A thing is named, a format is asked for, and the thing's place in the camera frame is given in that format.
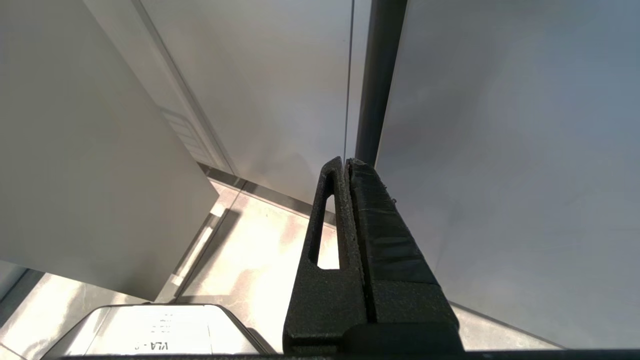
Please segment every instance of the white cabinet door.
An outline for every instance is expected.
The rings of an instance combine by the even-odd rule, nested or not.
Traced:
[[[0,259],[154,299],[216,198],[80,1],[0,10]]]

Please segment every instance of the floor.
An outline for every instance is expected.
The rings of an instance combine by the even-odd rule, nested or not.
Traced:
[[[195,265],[176,271],[156,302],[225,306],[281,352],[282,326],[308,218],[255,192],[216,181],[212,185],[220,197],[211,210],[209,229],[205,228],[208,236],[196,245],[200,248],[191,260]],[[336,230],[328,224],[323,228],[319,266],[338,267]],[[97,307],[142,302],[45,274],[0,329],[0,359],[40,359],[57,339]],[[454,307],[454,311],[467,350],[555,348],[463,309]]]

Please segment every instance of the white panel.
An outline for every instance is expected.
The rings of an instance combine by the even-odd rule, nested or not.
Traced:
[[[311,203],[344,154],[351,2],[143,4],[237,175]]]
[[[640,346],[639,15],[409,2],[377,169],[449,300],[570,348]]]
[[[0,15],[0,258],[154,299],[215,191],[84,3]]]
[[[84,0],[84,3],[167,120],[185,127],[180,139],[194,159],[233,173],[213,134],[204,127],[207,124],[200,123],[198,110],[192,108],[179,73],[162,45],[157,43],[158,39],[153,37],[155,33],[146,27],[134,2]]]

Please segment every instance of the gray wall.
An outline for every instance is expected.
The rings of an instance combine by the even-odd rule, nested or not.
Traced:
[[[640,346],[640,2],[410,1],[377,169],[447,297]]]

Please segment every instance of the white wall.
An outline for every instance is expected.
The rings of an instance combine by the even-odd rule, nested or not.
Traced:
[[[449,300],[640,346],[640,3],[410,1],[377,169]]]
[[[321,167],[345,151],[351,1],[142,3],[236,175],[311,203]],[[362,45],[368,18],[357,24]]]

